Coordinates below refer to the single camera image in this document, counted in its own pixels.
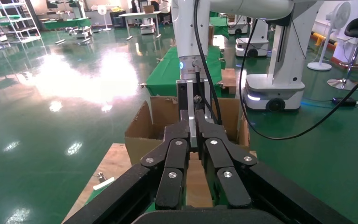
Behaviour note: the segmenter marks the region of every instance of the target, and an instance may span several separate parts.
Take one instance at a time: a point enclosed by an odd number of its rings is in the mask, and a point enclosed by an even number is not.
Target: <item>white fan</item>
[[[317,71],[328,71],[331,69],[331,65],[323,63],[324,54],[326,53],[327,45],[329,44],[330,35],[333,29],[341,29],[348,22],[349,15],[351,14],[351,4],[349,2],[343,2],[336,6],[333,12],[326,15],[326,20],[330,22],[330,29],[324,41],[322,55],[319,62],[312,62],[308,64],[308,68]]]
[[[103,16],[103,20],[105,20],[105,27],[106,27],[106,28],[103,29],[103,31],[112,30],[112,28],[108,28],[108,24],[106,23],[106,17],[105,17],[105,14],[106,14],[106,11],[107,11],[106,5],[99,5],[99,6],[97,7],[97,10],[98,10],[98,13]]]

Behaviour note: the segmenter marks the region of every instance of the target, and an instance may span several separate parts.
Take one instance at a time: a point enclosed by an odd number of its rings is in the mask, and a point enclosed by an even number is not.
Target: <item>bar stool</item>
[[[345,29],[345,35],[349,37],[358,38],[358,18],[352,20]],[[327,83],[337,89],[342,90],[351,90],[356,85],[354,82],[349,80],[349,77],[352,72],[352,68],[358,68],[358,65],[355,66],[356,58],[358,57],[358,43],[353,51],[353,55],[348,63],[340,63],[345,67],[348,67],[348,72],[346,73],[345,78],[341,79],[329,79]]]

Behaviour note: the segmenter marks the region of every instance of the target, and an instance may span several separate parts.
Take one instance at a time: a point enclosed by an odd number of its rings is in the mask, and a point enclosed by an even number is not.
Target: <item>white table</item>
[[[157,24],[155,24],[156,29],[157,29],[157,36],[156,38],[161,37],[160,31],[158,30],[158,17],[157,15],[161,13],[161,11],[156,11],[153,13],[126,13],[126,14],[121,14],[119,15],[119,17],[124,17],[125,18],[125,24],[127,25],[127,32],[128,32],[128,38],[127,40],[130,40],[132,38],[132,36],[130,35],[130,28],[128,27],[128,19],[146,19],[146,18],[156,18],[156,22]]]

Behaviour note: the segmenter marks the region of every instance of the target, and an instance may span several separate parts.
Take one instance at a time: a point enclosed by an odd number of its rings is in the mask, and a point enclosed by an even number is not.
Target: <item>power adapter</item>
[[[342,101],[342,99],[344,99],[343,97],[334,97],[331,102],[334,104],[334,105],[337,105],[339,102]],[[355,107],[356,106],[356,100],[349,97],[348,99],[346,99],[346,101],[344,101],[341,106],[351,106],[351,107]]]

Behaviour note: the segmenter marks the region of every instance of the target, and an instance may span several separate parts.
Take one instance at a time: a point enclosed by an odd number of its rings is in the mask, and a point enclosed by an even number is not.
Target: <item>wooden board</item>
[[[250,153],[257,157],[255,151],[250,151]],[[125,144],[113,143],[63,222],[65,222],[84,206],[91,193],[93,192],[93,186],[99,184],[98,178],[96,177],[99,172],[103,172],[106,179],[111,177],[117,179],[130,167],[130,157],[128,156]],[[209,187],[205,178],[204,169],[201,165],[201,161],[198,160],[197,153],[190,154],[186,182],[187,205],[191,205],[195,208],[208,208],[213,206]]]
[[[106,179],[111,177],[117,179],[130,167],[130,157],[128,156],[125,144],[113,143],[63,222],[65,222],[84,206],[91,193],[93,192],[93,186],[99,184],[98,178],[96,177],[99,172],[103,172]]]
[[[234,69],[222,69],[221,81],[223,83],[223,88],[228,88],[230,94],[235,94],[237,90],[237,82]]]

